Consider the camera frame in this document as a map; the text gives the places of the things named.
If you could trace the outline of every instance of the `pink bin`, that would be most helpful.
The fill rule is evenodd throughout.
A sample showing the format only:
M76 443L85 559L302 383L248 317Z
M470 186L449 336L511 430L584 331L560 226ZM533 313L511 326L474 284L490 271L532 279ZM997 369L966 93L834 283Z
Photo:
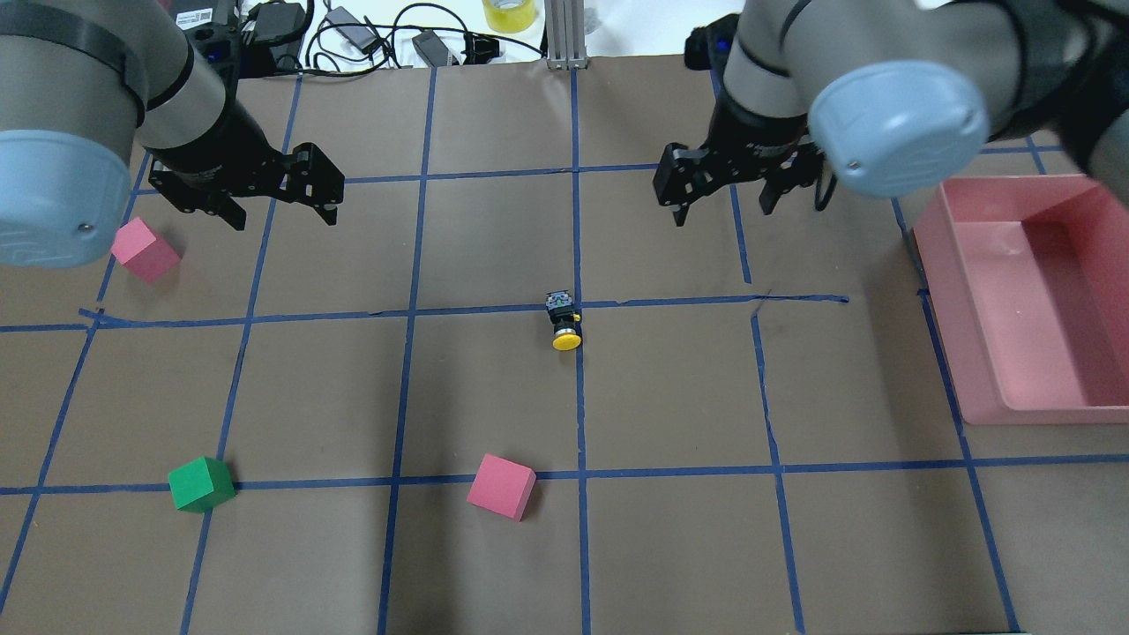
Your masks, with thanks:
M1108 190L951 179L913 233L968 423L1129 423L1129 212Z

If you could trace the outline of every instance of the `barcode sticker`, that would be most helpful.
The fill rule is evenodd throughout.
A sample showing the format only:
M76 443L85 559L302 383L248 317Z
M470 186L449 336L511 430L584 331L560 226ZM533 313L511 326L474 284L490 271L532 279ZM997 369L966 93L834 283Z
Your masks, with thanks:
M181 27L181 31L187 31L192 27L208 24L211 21L211 9L200 9L199 11L184 11L183 14L177 14L176 26Z

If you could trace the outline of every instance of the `grid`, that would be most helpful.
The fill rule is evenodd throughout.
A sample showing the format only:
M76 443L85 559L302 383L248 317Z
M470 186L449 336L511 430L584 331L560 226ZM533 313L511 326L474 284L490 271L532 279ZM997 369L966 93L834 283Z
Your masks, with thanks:
M572 201L571 201L572 253L574 253L572 292L574 292L574 297L576 298L578 305L581 307L581 311L587 308L615 308L615 307L632 307L632 306L639 307L639 306L760 303L756 305L756 311L754 311L752 316L750 318L750 336L753 341L753 347L755 350L755 364L756 364L758 381L760 384L760 392L761 392L761 405L763 408L764 420L765 420L764 434L768 437L769 451L771 458L771 461L767 464L707 466L707 467L685 467L685 468L646 468L646 469L589 469L587 467L587 447L586 447L586 435L585 435L584 348L581 347L580 349L578 349L576 351L576 364L575 364L576 403L577 403L576 434L577 434L577 447L578 447L577 469L540 471L537 472L537 478L541 480L575 481L577 485L578 501L579 501L578 529L579 529L579 540L580 540L579 545L580 559L578 563L578 567L580 572L579 580L580 580L580 602L583 612L581 615L583 632L585 634L592 633L592 604L590 604L589 555L588 555L589 553L588 494L587 494L588 481L590 479L671 478L671 477L733 476L733 475L773 476L778 513L779 513L779 523L784 540L782 547L784 547L785 564L788 575L788 589L790 593L795 628L799 633L805 633L806 628L804 623L804 609L802 601L803 580L799 580L796 569L794 546L791 541L791 528L788 513L788 501L785 488L785 478L784 478L785 475L817 473L817 472L867 472L867 471L886 471L886 470L937 470L937 469L963 469L966 472L969 482L972 488L973 497L975 501L975 507L979 515L983 539L987 545L989 557L991 560L991 566L995 573L996 584L999 591L999 600L1003 604L1008 627L1009 629L1016 632L1019 629L1021 623L1013 606L1010 593L1008 590L1006 572L1004 571L1004 566L1000 562L1000 557L996 548L996 541L992 533L990 514L984 503L984 498L981 494L977 470L987 467L1016 467L1016 466L1071 464L1071 463L1124 463L1129 462L1129 454L1083 454L1083 455L1012 456L1012 458L973 456L969 442L964 435L964 427L956 403L955 393L953 391L953 385L949 379L948 368L944 359L944 354L940 347L940 340L937 333L937 328L934 322L933 311L930 307L930 297L924 279L924 270L921 269L921 264L916 256L914 250L912 249L912 237L907 226L907 221L903 217L899 200L896 199L891 200L892 214L901 228L910 256L913 260L913 263L917 267L918 272L922 277L921 278L922 288L919 292L921 311L925 316L926 323L928 325L934 353L937 357L937 364L943 377L946 398L952 412L954 432L956 433L957 440L960 442L962 458L953 460L920 460L920 461L786 463L781 461L779 446L776 441L776 435L773 434L771 407L769 402L769 393L767 391L767 385L772 377L772 369L770 365L767 364L765 362L764 346L762 342L760 318L758 315L758 311L760 310L761 306L763 306L763 303L765 302L848 303L850 302L850 298L844 295L789 296L789 295L772 295L771 293L768 293L768 294L721 295L721 296L703 296L703 297L648 298L648 299L630 299L630 301L585 299L584 292L581 288L581 275L580 275L583 266L581 240L580 240L581 173L611 172L611 171L646 172L654 169L655 165L654 164L625 164L625 165L598 165L598 166L580 165L580 124L579 124L579 107L577 97L578 82L577 82L577 71L572 70L569 81L571 159L572 159L570 166L562 166L560 168L431 174L429 173L429 156L431 147L432 119L435 112L436 82L437 82L437 71L432 69L430 71L430 78L429 78L427 118L423 132L423 154L419 174L405 175L405 176L353 177L347 180L348 183L413 182L419 184L417 224L415 224L415 235L413 245L414 256L412 261L412 275L411 275L411 295L410 295L409 306L406 310L385 311L380 313L349 312L349 313L307 313L307 314L266 314L266 315L257 314L255 311L255 305L256 305L260 278L263 270L264 259L270 242L272 221L275 212L275 202L272 201L266 212L265 227L263 229L261 238L259 255L255 264L254 278L251 285L251 293L247 298L246 312L243 316L227 318L227 319L211 319L211 320L145 322L145 321L131 321L107 315L105 313L105 310L99 308L97 311L81 310L80 315L86 319L86 322L58 323L58 324L0 325L0 333L71 330L71 331L84 331L86 336L85 342L81 348L81 353L79 354L77 364L75 366L73 374L71 376L70 383L67 388L67 392L60 406L59 416L55 421L54 429L52 430L51 441L46 454L44 455L42 461L42 467L38 472L38 479L36 485L29 487L0 487L0 496L30 495L30 502L28 504L26 514L24 516L23 525L19 532L18 540L16 542L10 565L3 579L3 588L2 590L0 590L0 611L3 610L3 604L7 600L9 590L12 585L14 576L19 566L21 550L24 548L28 530L35 516L36 506L38 505L38 502L43 496L51 496L58 494L96 495L111 492L167 492L168 490L167 484L164 482L117 484L117 485L61 485L61 486L46 485L46 478L51 469L51 463L55 451L55 446L67 420L68 409L75 392L76 384L78 383L79 377L82 374L84 364L87 359L87 355L90 350L91 343L94 342L94 339L96 338L99 331L116 330L116 329L152 329L152 328L193 329L193 328L205 328L216 325L243 327L238 356L236 358L234 368L231 371L230 390L228 392L226 409L224 412L222 424L220 427L219 442L216 447L217 458L222 460L225 456L228 433L230 430L231 417L235 409L240 376L243 373L244 357L251 337L251 330L254 324L271 323L271 322L312 321L312 320L379 320L388 318L401 318L401 319L406 319L406 331L405 331L405 343L403 351L403 363L401 369L400 400L399 400L399 411L396 417L396 432L395 432L392 476L377 477L377 478L341 478L341 479L243 480L240 482L237 482L237 489L240 490L334 488L334 487L388 488L390 498L387 508L387 525L386 525L387 529L384 543L384 563L382 569L382 586L380 586L382 591L378 600L378 624L377 624L377 632L380 634L386 633L388 629L387 615L388 615L388 603L390 603L390 588L392 585L393 553L396 540L396 515L397 515L399 495L401 488L420 486L420 485L470 482L473 479L473 475L470 473L425 476L425 477L405 476L402 473L403 446L404 446L408 394L409 394L408 391L409 391L409 383L411 375L415 319L418 316L427 316L427 315L458 315L458 314L475 314L475 313L543 311L543 307L540 304L464 306L464 307L446 307L446 308L420 308L417 306L419 296L423 229L426 223L425 207L427 201L428 183L430 181L439 181L439 180L481 179L481 177L492 177L492 176L526 176L526 175L569 173L571 175L571 189L572 189ZM295 118L298 111L301 88L303 88L303 82L300 79L298 79L295 82L295 89L290 104L290 112L286 128L283 147L289 147L290 143L290 134L292 132ZM1038 146L1033 141L1033 139L1029 137L1026 139L1026 145L1024 147L986 148L982 151L983 154L1030 154L1038 172L1040 174L1045 174L1047 169L1043 166L1040 155L1041 153L1044 151L1057 151L1057 150L1060 150L1060 148L1056 146ZM148 156L146 157L146 160L142 162L142 165L140 166L137 177L134 180L132 194L129 199L129 205L125 209L123 224L130 218L130 215L132 214L133 210L133 206L139 197L154 195L156 193L154 190L141 188L142 176L146 171L147 163L148 163ZM737 243L733 245L733 247L736 249L738 252L738 258L741 261L744 280L746 284L750 284L752 281L752 276L749 264L745 237L743 234L743 224L741 217L742 210L735 186L730 186L730 205L737 235ZM100 288L98 290L97 298L99 303L105 298L110 285L110 279L114 270L115 268L113 266L113 259L111 259L110 263L107 263L105 273L102 279ZM209 538L209 529L211 525L211 516L212 513L208 512L203 515L202 519L199 533L199 542L195 553L195 559L192 567L192 576L189 585L189 593L185 600L183 618L181 621L180 630L182 634L186 634L189 632L189 627L192 620L195 593L200 580L200 572L203 564L203 559L207 557L208 553L208 538Z

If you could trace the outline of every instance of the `blue joint cap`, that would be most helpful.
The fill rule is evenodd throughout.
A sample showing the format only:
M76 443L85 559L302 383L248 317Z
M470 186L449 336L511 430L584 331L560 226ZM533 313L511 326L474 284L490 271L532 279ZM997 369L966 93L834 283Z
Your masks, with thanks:
M54 130L0 131L0 264L62 269L110 251L129 168L102 143Z
M824 88L808 128L839 180L872 197L901 197L968 165L988 140L983 96L936 62L855 69Z

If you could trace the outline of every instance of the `block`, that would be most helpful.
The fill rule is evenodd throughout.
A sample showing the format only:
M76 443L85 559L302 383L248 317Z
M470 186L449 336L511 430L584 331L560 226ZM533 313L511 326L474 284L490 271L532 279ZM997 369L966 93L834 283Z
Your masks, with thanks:
M201 456L168 472L173 504L182 512L202 514L235 496L231 472L222 461Z
M172 245L140 218L117 230L110 251L122 267L150 285L181 261Z
M535 480L537 475L532 469L487 454L466 502L520 522Z

